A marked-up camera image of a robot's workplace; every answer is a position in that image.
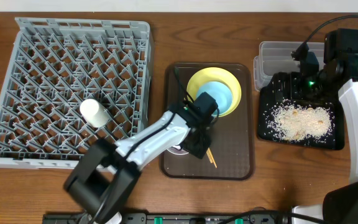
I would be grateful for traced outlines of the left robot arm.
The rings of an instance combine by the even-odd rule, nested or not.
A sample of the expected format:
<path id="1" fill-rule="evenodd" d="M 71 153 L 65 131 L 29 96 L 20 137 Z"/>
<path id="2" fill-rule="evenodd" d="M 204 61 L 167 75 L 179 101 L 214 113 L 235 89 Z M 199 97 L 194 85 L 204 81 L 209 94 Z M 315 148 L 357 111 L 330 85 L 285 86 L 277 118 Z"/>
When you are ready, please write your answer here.
<path id="1" fill-rule="evenodd" d="M 89 223 L 107 223 L 126 203 L 142 169 L 173 146 L 202 159 L 216 103 L 173 105 L 153 125 L 113 144 L 97 140 L 80 159 L 63 188 L 86 212 Z"/>

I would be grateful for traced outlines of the pink-rimmed white bowl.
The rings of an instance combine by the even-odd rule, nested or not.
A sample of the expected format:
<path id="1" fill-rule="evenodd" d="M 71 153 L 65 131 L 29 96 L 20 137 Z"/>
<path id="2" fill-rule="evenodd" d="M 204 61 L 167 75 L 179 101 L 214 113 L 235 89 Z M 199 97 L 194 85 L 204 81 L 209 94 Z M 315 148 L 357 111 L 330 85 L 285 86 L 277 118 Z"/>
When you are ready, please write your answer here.
<path id="1" fill-rule="evenodd" d="M 180 146 L 172 146 L 168 148 L 167 151 L 177 156 L 183 156 L 188 154 L 188 152 L 183 148 L 181 148 Z"/>

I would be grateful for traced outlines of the light blue bowl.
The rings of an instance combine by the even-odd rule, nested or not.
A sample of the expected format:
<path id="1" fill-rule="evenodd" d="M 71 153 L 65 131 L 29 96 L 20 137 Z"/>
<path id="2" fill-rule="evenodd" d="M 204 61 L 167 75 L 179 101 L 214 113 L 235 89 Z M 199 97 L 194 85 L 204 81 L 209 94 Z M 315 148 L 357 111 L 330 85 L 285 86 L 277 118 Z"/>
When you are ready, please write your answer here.
<path id="1" fill-rule="evenodd" d="M 232 104 L 232 93 L 225 84 L 221 82 L 207 82 L 198 89 L 196 97 L 198 98 L 204 92 L 216 100 L 220 116 L 230 108 Z"/>

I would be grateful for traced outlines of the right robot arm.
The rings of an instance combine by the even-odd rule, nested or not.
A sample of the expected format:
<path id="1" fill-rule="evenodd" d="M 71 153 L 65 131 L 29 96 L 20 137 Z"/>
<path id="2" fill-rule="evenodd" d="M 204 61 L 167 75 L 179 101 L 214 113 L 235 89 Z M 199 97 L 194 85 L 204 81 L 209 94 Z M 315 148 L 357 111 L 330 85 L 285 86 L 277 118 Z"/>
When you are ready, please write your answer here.
<path id="1" fill-rule="evenodd" d="M 351 150 L 350 184 L 328 193 L 321 205 L 297 206 L 293 213 L 322 218 L 328 223 L 358 223 L 358 52 L 324 46 L 324 70 L 319 76 L 328 90 L 336 90 L 344 110 Z"/>

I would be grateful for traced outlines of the white cup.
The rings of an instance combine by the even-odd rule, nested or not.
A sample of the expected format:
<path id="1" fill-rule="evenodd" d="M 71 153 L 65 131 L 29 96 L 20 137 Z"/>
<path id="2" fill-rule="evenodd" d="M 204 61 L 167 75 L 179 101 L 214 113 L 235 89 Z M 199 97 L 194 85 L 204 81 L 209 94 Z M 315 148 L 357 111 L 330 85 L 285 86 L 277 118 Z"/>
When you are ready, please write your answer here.
<path id="1" fill-rule="evenodd" d="M 94 128 L 105 126 L 109 121 L 105 107 L 94 99 L 84 100 L 80 104 L 80 113 L 85 121 Z"/>

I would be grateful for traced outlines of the yellow round plate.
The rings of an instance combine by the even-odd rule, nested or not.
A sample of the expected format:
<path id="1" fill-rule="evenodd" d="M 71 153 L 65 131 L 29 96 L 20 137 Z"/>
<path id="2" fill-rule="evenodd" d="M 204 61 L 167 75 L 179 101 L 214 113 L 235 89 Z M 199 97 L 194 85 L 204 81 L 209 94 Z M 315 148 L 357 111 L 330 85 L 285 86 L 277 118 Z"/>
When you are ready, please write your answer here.
<path id="1" fill-rule="evenodd" d="M 196 72 L 188 81 L 186 90 L 193 99 L 196 99 L 198 89 L 207 82 L 221 82 L 225 84 L 232 93 L 232 104 L 230 108 L 219 117 L 232 113 L 241 101 L 242 90 L 237 78 L 228 70 L 218 67 L 208 67 Z"/>

